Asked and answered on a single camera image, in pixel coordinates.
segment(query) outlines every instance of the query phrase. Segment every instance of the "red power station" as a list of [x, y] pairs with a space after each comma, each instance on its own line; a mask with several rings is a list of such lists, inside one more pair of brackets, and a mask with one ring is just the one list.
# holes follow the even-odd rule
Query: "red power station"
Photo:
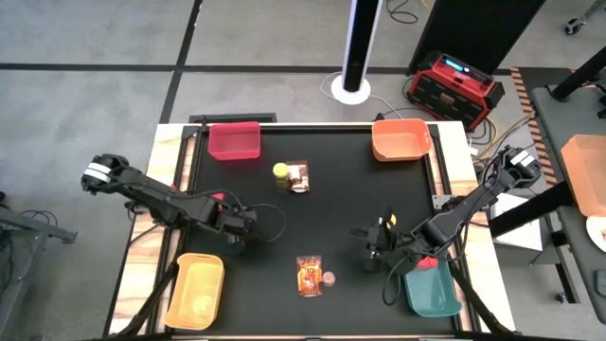
[[438, 119], [460, 120], [472, 131], [505, 94], [491, 75], [440, 52], [419, 64], [408, 100]]

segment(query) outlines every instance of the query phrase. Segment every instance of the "gray floor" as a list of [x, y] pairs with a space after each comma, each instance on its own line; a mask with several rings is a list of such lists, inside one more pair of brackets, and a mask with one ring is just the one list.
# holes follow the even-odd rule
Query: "gray floor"
[[[575, 37], [561, 24], [591, 0], [547, 1], [502, 63], [578, 67], [606, 41], [606, 13]], [[205, 0], [188, 64], [339, 65], [348, 0]], [[0, 0], [0, 63], [175, 63], [192, 0]], [[429, 10], [411, 0], [420, 22], [383, 12], [372, 65], [406, 66]], [[127, 156], [145, 169], [170, 73], [0, 71], [0, 189], [14, 209], [49, 209], [80, 232], [73, 245], [51, 241], [16, 335], [44, 340], [100, 336], [128, 234], [119, 196], [91, 197], [80, 175], [97, 153]], [[388, 110], [377, 99], [344, 107], [323, 97], [326, 75], [185, 74], [171, 122], [190, 115], [276, 112], [280, 121], [370, 120]], [[396, 107], [401, 76], [370, 75], [373, 93]], [[513, 82], [490, 117], [501, 131], [522, 115]], [[430, 119], [417, 110], [407, 117]], [[521, 129], [509, 143], [527, 146]], [[536, 185], [544, 189], [544, 183]], [[606, 333], [582, 304], [560, 306], [553, 267], [503, 268], [514, 319], [524, 333], [598, 340]]]

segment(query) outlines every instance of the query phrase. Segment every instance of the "wooden board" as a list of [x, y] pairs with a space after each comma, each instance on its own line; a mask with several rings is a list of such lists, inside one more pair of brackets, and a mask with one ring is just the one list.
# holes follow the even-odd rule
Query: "wooden board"
[[[328, 124], [366, 125], [368, 123]], [[468, 153], [467, 140], [462, 124], [460, 122], [432, 122], [431, 124], [436, 124], [439, 128], [446, 171], [448, 172], [453, 194], [468, 194], [477, 186], [477, 181], [475, 180], [472, 160]], [[185, 124], [161, 124], [158, 126], [147, 171], [149, 177], [167, 185], [172, 184], [177, 164], [177, 155], [181, 144], [181, 133], [184, 126]], [[187, 145], [187, 157], [180, 190], [185, 190], [187, 187], [192, 152], [193, 144], [189, 143]], [[440, 194], [442, 186], [435, 151], [431, 151], [430, 160], [432, 162], [437, 193]], [[476, 214], [472, 220], [485, 224], [486, 216], [484, 214]], [[151, 226], [153, 226], [153, 223], [149, 216], [137, 217], [132, 238], [135, 238], [135, 236]], [[109, 333], [119, 332], [126, 327], [152, 291], [163, 233], [162, 228], [156, 228], [129, 248], [122, 279], [119, 284], [116, 307]], [[171, 254], [169, 255], [170, 260], [172, 259], [177, 240], [178, 235], [173, 235], [171, 239]], [[511, 330], [515, 330], [490, 231], [485, 227], [472, 224], [465, 253], [467, 255], [473, 288], [499, 321]], [[459, 300], [464, 301], [464, 296], [458, 288], [457, 295]], [[160, 314], [156, 326], [156, 330], [159, 332], [164, 329], [162, 321], [168, 309], [168, 301], [169, 290], [165, 292], [160, 302]], [[464, 330], [471, 329], [466, 309], [461, 312], [461, 322]], [[484, 323], [482, 323], [482, 329], [488, 332]]]

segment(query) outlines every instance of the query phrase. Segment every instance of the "yellow bin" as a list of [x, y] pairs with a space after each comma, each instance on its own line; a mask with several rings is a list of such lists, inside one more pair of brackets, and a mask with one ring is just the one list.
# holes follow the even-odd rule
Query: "yellow bin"
[[204, 330], [219, 310], [223, 261], [213, 255], [186, 253], [177, 263], [179, 274], [164, 323], [173, 328]]

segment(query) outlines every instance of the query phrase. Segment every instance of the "plastic bin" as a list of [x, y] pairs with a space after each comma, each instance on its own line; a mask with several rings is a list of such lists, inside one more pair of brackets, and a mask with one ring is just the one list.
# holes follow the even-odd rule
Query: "plastic bin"
[[212, 255], [186, 253], [177, 260], [179, 275], [167, 326], [201, 331], [215, 320], [223, 287], [223, 261]]
[[423, 317], [452, 316], [463, 308], [445, 260], [434, 268], [416, 268], [404, 276], [404, 282], [410, 309]]
[[606, 136], [574, 135], [561, 149], [580, 213], [606, 217]]
[[372, 125], [372, 151], [379, 161], [419, 160], [432, 148], [422, 119], [388, 119]]
[[217, 160], [243, 160], [261, 155], [258, 122], [217, 123], [208, 132], [208, 152]]

